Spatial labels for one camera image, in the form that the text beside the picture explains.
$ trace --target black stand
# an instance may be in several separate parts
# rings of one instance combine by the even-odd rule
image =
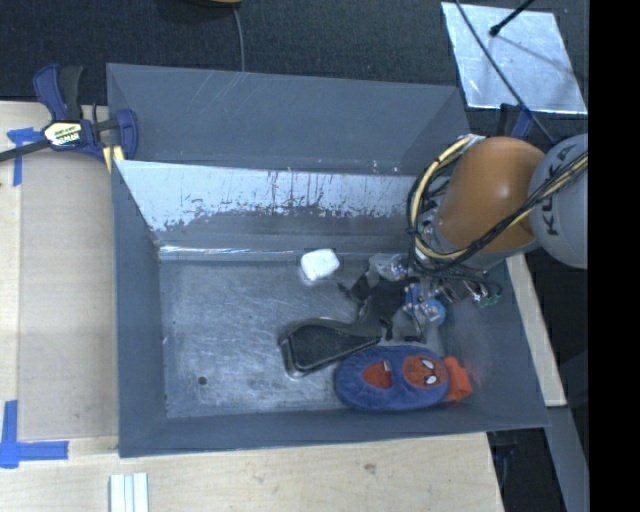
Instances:
[[[527,0],[525,3],[523,3],[520,7],[518,7],[515,11],[513,11],[511,14],[509,14],[509,16],[507,16],[505,19],[503,19],[500,23],[498,23],[497,25],[494,25],[493,27],[491,27],[491,29],[489,30],[489,34],[491,36],[497,36],[498,33],[502,30],[502,28],[509,23],[513,18],[515,18],[516,16],[518,16],[518,14],[520,14],[522,11],[524,11],[527,7],[529,7],[533,2],[535,2],[535,0]]]

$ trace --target wooden table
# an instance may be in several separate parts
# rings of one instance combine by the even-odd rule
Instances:
[[[0,102],[0,151],[13,147],[7,130],[48,120],[40,104]],[[152,512],[504,510],[484,433],[120,459],[106,168],[44,150],[24,159],[20,187],[12,180],[13,162],[0,164],[0,401],[25,406],[19,439],[73,436],[68,460],[0,469],[0,510],[106,511],[110,475],[138,472]],[[565,405],[525,259],[508,266],[545,402]]]

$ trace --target blue tape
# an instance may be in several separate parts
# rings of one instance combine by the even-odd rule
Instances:
[[[18,130],[9,130],[7,137],[13,142],[16,147],[20,147],[23,144],[29,144],[31,142],[38,142],[44,140],[44,135],[39,130],[33,128],[20,128]],[[13,186],[17,187],[22,183],[22,157],[19,156],[15,159],[13,165]]]
[[[68,459],[69,441],[23,443],[17,440],[17,430],[18,401],[5,402],[0,442],[0,468],[16,469],[22,461]]]

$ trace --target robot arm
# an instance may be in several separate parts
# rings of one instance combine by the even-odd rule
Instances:
[[[586,268],[586,134],[546,155],[510,137],[467,136],[447,151],[418,178],[408,201],[416,261],[425,272],[484,271],[539,246]]]

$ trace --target black object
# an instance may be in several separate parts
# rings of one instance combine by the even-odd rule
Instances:
[[[522,11],[524,11],[533,2],[535,2],[535,0],[527,0],[520,7],[518,7],[515,11],[513,11],[511,14],[509,14],[509,16],[507,16],[505,19],[503,19],[500,23],[498,23],[498,24],[494,25],[493,27],[491,27],[491,29],[489,30],[489,34],[492,35],[493,37],[497,36],[500,33],[500,31],[502,30],[502,28],[507,23],[509,23],[516,16],[518,16],[518,14],[520,14]]]
[[[181,0],[188,4],[199,5],[200,7],[230,7],[232,4],[239,4],[242,0]]]
[[[216,32],[224,30],[218,22],[231,15],[230,8],[242,5],[240,3],[227,4],[207,0],[154,0],[154,2],[160,19],[169,24],[169,26],[202,25],[209,27],[210,30],[210,27],[215,25]],[[209,38],[203,38],[202,33],[191,33],[193,40],[202,41],[203,46],[206,47],[205,40],[208,44],[211,43]]]
[[[314,318],[290,326],[278,340],[287,373],[302,377],[389,336],[391,318],[404,302],[406,286],[405,279],[380,279],[371,287],[362,274],[347,292],[359,306],[352,324]]]

